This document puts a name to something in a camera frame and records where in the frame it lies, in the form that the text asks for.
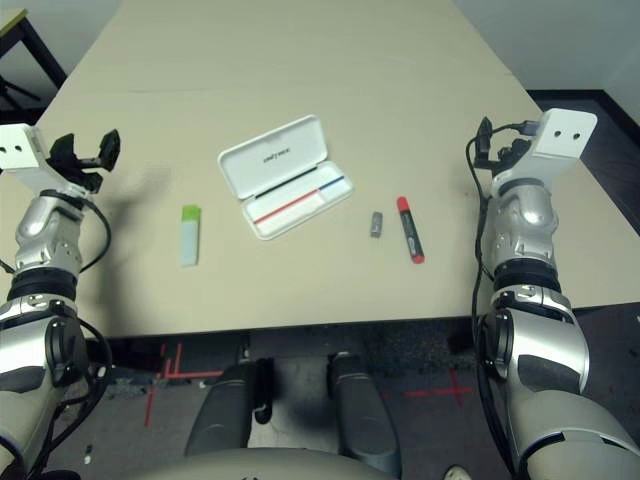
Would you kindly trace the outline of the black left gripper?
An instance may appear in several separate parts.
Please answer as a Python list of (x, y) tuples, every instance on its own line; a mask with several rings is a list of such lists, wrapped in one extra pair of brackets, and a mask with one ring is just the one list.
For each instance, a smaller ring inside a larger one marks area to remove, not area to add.
[(69, 133), (55, 140), (47, 163), (67, 181), (97, 194), (103, 177), (92, 169), (112, 171), (120, 155), (121, 139), (117, 129), (106, 133), (100, 143), (98, 157), (79, 158), (74, 153), (74, 134)]

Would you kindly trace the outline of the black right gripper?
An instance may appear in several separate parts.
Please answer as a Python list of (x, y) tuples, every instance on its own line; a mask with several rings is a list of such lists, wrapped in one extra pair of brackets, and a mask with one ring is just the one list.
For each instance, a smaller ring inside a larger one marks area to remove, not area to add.
[[(476, 168), (490, 168), (489, 154), (491, 151), (491, 137), (493, 126), (491, 121), (484, 117), (477, 129), (474, 148), (475, 157), (473, 165)], [(510, 146), (498, 151), (498, 159), (492, 167), (492, 174), (500, 173), (513, 168), (531, 147), (530, 140), (515, 139)]]

